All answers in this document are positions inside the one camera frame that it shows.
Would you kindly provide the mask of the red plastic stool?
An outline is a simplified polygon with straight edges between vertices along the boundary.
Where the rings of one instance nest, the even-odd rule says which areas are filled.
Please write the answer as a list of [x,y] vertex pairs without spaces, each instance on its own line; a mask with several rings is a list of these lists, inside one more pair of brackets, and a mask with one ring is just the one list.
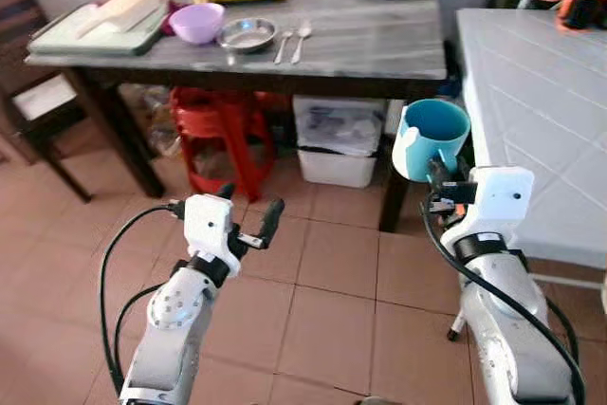
[[192,189],[216,193],[226,184],[203,176],[195,166],[201,151],[212,146],[229,155],[235,188],[248,201],[259,201],[276,163],[276,145],[256,94],[179,85],[170,89],[169,106]]

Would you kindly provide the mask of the clear plastic bag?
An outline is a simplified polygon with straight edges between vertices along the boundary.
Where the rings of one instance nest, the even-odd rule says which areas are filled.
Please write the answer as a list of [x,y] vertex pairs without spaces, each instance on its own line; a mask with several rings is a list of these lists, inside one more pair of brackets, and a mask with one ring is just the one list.
[[148,144],[160,156],[177,157],[181,149],[171,114],[169,85],[121,83],[118,91],[143,129]]

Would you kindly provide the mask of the blue cup with white handle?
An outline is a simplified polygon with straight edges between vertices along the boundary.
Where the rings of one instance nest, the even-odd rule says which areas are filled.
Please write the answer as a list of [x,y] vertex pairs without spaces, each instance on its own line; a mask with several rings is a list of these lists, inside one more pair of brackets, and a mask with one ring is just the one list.
[[469,133],[471,119],[464,107],[447,99],[413,101],[400,110],[392,166],[411,181],[430,181],[433,159],[447,174],[458,174],[459,154]]

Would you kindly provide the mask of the large metal spoon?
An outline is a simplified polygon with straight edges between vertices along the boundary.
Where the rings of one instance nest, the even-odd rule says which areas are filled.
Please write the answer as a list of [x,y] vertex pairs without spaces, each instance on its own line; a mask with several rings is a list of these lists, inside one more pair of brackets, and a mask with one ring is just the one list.
[[300,23],[298,29],[296,29],[296,36],[298,36],[298,41],[296,41],[296,45],[294,50],[292,50],[290,63],[291,65],[298,64],[301,61],[301,54],[303,54],[304,41],[307,40],[309,36],[312,35],[313,27],[311,22],[303,22]]

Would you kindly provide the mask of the dark wooden chair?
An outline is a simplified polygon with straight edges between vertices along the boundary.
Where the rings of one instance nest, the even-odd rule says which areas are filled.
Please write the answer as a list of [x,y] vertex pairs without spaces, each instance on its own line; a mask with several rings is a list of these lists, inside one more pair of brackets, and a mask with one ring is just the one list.
[[0,133],[21,141],[83,204],[92,195],[61,162],[55,137],[86,120],[60,68],[29,65],[28,46],[49,20],[36,0],[0,0]]

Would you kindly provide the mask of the purple plastic bowl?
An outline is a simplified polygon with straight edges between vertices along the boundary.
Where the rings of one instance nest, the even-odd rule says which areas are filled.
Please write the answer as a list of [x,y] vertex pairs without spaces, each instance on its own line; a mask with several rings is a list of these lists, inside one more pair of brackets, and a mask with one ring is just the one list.
[[200,3],[179,8],[168,18],[176,37],[192,45],[211,44],[224,26],[226,8],[215,3]]

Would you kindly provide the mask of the long white box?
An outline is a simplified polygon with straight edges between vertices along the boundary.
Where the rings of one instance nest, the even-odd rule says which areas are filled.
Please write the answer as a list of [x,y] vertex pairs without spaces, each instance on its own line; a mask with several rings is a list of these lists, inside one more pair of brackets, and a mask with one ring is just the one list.
[[118,32],[131,29],[165,5],[166,0],[109,0],[92,8],[85,22],[75,29],[75,36],[82,38],[91,29],[108,24]]

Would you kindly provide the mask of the stainless steel bowl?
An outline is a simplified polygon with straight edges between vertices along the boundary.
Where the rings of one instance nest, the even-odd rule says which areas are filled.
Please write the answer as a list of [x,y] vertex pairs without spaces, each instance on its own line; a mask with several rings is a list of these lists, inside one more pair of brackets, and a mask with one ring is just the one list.
[[237,19],[220,29],[216,42],[227,52],[249,54],[272,45],[277,35],[278,25],[268,19]]

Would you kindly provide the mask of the dark wooden grey-topped table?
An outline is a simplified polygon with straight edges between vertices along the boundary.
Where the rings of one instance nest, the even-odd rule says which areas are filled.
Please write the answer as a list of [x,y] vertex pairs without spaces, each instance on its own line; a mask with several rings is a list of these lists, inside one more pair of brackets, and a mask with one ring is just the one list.
[[164,184],[118,84],[416,101],[434,96],[447,79],[439,0],[244,3],[227,16],[264,18],[281,29],[308,23],[301,61],[278,65],[272,52],[229,55],[221,46],[161,38],[136,57],[33,53],[27,62],[56,68],[69,80],[88,118],[151,198],[164,195]]

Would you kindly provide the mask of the pale green tray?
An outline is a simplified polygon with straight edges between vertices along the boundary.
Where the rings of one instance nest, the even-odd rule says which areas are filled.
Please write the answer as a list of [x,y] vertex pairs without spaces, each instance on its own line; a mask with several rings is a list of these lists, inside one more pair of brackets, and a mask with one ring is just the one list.
[[161,36],[161,24],[168,8],[161,7],[140,20],[131,29],[118,31],[109,25],[99,25],[83,37],[77,31],[99,10],[96,5],[79,6],[39,29],[31,38],[30,54],[92,55],[92,57],[138,57],[147,53]]

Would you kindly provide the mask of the white tile-pattern table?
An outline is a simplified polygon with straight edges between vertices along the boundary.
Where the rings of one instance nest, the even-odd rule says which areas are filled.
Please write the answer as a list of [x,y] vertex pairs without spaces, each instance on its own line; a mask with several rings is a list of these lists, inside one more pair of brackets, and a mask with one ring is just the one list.
[[464,8],[455,22],[474,162],[535,176],[512,246],[603,272],[607,32],[560,28],[547,10]]

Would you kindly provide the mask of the small metal spoon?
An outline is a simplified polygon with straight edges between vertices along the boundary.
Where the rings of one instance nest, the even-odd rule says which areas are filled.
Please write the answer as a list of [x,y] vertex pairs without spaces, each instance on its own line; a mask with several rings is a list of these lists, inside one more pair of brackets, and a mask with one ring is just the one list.
[[289,41],[292,37],[294,37],[294,35],[294,29],[287,29],[285,32],[282,33],[281,37],[279,37],[276,54],[274,54],[273,59],[274,65],[281,65],[283,59],[285,58],[285,51],[287,49],[287,45],[289,45]]

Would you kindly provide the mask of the white plastic storage bin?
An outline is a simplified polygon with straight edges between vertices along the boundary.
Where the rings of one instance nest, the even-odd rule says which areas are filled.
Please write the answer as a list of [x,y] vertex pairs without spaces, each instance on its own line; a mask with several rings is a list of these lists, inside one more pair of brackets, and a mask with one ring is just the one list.
[[303,178],[368,187],[380,156],[385,109],[383,99],[292,98]]

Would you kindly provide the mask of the orange and black device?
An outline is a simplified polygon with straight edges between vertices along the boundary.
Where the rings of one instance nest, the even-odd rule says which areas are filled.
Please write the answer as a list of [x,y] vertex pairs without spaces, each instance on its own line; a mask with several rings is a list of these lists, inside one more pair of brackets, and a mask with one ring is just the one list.
[[606,29],[604,0],[561,0],[556,15],[556,27],[564,31]]

